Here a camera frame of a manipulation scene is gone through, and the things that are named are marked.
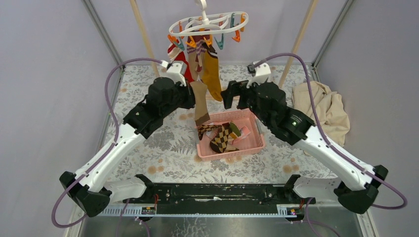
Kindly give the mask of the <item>pink basket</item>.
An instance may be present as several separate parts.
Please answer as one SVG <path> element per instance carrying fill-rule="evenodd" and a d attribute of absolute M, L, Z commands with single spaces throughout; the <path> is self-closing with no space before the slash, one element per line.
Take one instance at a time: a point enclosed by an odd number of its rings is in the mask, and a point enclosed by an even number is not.
<path fill-rule="evenodd" d="M 249 109 L 209 117 L 196 127 L 197 152 L 203 161 L 254 155 L 265 148 L 256 116 Z"/>

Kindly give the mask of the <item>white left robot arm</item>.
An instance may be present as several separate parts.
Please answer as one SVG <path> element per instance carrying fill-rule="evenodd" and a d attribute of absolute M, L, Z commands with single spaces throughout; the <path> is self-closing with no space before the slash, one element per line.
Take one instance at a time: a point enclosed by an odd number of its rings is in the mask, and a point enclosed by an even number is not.
<path fill-rule="evenodd" d="M 88 217 L 97 216 L 110 203 L 128 198 L 149 202 L 153 190 L 140 178 L 109 182 L 108 177 L 135 147 L 163 125 L 165 117 L 178 108 L 194 106 L 195 96 L 190 83 L 183 85 L 166 77 L 155 79 L 145 99 L 123 118 L 117 138 L 110 140 L 76 172 L 61 174 L 59 181 L 68 190 L 67 195 Z"/>

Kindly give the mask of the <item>white round clip hanger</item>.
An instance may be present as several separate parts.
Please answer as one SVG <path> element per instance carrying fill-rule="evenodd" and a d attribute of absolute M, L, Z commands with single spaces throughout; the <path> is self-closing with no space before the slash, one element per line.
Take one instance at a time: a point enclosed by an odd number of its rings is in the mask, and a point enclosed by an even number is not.
<path fill-rule="evenodd" d="M 205 0 L 196 0 L 195 4 L 201 11 L 200 15 L 186 17 L 173 23 L 168 30 L 170 36 L 188 37 L 242 32 L 249 22 L 249 15 L 246 12 L 233 11 L 208 15 Z"/>

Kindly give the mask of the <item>brown yellow argyle sock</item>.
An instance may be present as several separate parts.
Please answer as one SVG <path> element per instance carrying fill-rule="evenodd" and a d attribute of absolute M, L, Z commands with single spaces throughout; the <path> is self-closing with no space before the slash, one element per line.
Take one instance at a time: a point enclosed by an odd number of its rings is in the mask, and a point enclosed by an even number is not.
<path fill-rule="evenodd" d="M 211 139 L 209 144 L 214 152 L 221 154 L 239 150 L 230 144 L 241 136 L 240 130 L 233 122 L 200 125 L 197 129 L 199 140 L 202 140 L 205 133 L 212 132 L 216 129 L 218 133 Z"/>

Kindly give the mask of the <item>pink patterned sock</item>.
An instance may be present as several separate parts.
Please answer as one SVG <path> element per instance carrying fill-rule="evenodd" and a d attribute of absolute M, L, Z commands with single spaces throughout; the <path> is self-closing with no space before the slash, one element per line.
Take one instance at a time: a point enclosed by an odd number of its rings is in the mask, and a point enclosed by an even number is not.
<path fill-rule="evenodd" d="M 205 133 L 205 135 L 207 137 L 209 137 L 211 140 L 214 140 L 218 143 L 228 143 L 231 145 L 234 145 L 236 143 L 241 142 L 242 140 L 244 140 L 251 132 L 250 130 L 244 126 L 240 129 L 241 131 L 241 136 L 234 140 L 233 142 L 228 142 L 228 137 L 227 137 L 227 123 L 223 123 L 223 124 L 207 124 L 206 128 L 208 129 L 207 132 Z"/>

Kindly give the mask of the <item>tan ribbed sock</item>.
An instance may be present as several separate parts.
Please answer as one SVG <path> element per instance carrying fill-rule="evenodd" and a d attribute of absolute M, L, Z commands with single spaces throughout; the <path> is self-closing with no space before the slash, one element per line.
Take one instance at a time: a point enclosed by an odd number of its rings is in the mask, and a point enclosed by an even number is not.
<path fill-rule="evenodd" d="M 195 96 L 195 124 L 202 125 L 204 122 L 210 120 L 207 107 L 206 93 L 208 87 L 201 81 L 193 81 L 190 83 Z"/>

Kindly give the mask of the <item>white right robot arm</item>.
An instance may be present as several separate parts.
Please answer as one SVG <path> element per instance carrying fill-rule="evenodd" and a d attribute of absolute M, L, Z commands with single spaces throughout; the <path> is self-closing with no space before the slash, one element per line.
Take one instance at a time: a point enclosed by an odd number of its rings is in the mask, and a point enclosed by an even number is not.
<path fill-rule="evenodd" d="M 334 142 L 326 143 L 314 121 L 303 112 L 289 107 L 286 94 L 272 82 L 231 81 L 221 92 L 224 107 L 231 108 L 239 96 L 237 109 L 250 109 L 275 137 L 309 153 L 337 177 L 307 178 L 292 175 L 283 190 L 284 199 L 296 203 L 301 198 L 339 202 L 347 210 L 363 214 L 374 203 L 380 182 L 367 172 L 383 179 L 388 170 L 382 165 L 371 166 L 354 157 Z"/>

